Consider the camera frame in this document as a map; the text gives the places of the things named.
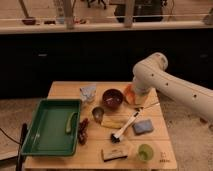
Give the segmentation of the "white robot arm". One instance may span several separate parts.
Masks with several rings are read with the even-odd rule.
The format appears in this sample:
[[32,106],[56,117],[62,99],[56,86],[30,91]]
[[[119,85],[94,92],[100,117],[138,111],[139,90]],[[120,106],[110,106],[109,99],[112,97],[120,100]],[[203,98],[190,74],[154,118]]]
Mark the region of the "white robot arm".
[[199,117],[213,123],[213,90],[177,78],[165,72],[166,56],[153,53],[133,67],[132,89],[142,95],[155,88],[169,98],[198,112]]

